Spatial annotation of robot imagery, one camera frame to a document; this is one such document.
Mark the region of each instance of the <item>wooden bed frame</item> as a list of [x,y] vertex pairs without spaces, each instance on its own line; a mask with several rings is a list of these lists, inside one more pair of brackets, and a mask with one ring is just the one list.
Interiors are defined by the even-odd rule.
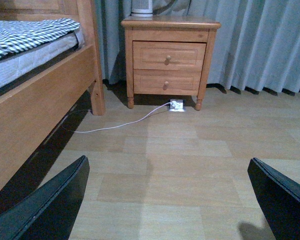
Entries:
[[92,113],[105,113],[94,0],[0,0],[0,20],[71,18],[85,47],[0,96],[0,190],[89,89]]

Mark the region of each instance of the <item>white cable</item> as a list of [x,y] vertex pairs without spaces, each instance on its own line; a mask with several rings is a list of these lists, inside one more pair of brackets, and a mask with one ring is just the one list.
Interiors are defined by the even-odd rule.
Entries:
[[142,120],[144,120],[146,117],[148,117],[150,114],[152,114],[154,111],[158,110],[159,108],[162,108],[166,105],[170,104],[170,102],[167,102],[161,106],[158,106],[156,109],[152,110],[151,112],[149,112],[147,115],[145,115],[143,118],[137,120],[137,121],[132,121],[132,122],[128,122],[128,123],[125,123],[125,124],[122,124],[122,125],[119,125],[119,126],[112,126],[112,127],[105,127],[105,128],[100,128],[100,129],[95,129],[95,130],[90,130],[90,131],[72,131],[72,130],[69,130],[69,129],[66,129],[64,128],[63,126],[63,129],[67,130],[67,131],[70,131],[70,132],[73,132],[73,133],[78,133],[78,134],[87,134],[87,133],[92,133],[92,132],[97,132],[97,131],[102,131],[102,130],[108,130],[108,129],[116,129],[116,128],[120,128],[120,127],[123,127],[125,125],[129,125],[129,124],[134,124],[134,123],[137,123],[137,122],[140,122]]

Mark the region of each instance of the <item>checkered blanket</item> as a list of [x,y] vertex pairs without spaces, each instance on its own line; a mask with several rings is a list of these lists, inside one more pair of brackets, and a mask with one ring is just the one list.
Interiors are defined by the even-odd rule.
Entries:
[[0,60],[52,42],[80,27],[69,18],[44,21],[0,21]]

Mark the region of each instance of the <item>wooden nightstand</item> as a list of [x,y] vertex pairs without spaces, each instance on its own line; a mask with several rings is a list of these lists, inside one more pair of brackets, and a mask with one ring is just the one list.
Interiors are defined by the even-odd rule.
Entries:
[[134,94],[197,96],[200,110],[221,24],[205,17],[129,16],[125,28],[128,107]]

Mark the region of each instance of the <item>gray curtain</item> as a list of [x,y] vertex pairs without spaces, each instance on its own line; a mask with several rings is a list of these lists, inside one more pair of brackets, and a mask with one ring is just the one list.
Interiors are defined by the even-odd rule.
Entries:
[[[104,77],[115,83],[124,79],[124,35],[118,25],[130,14],[131,0],[101,0],[99,5],[104,16]],[[160,15],[206,16],[222,24],[209,84],[299,92],[300,0],[153,0],[153,8]]]
[[121,21],[131,14],[131,0],[95,0],[102,78],[125,80],[125,32]]

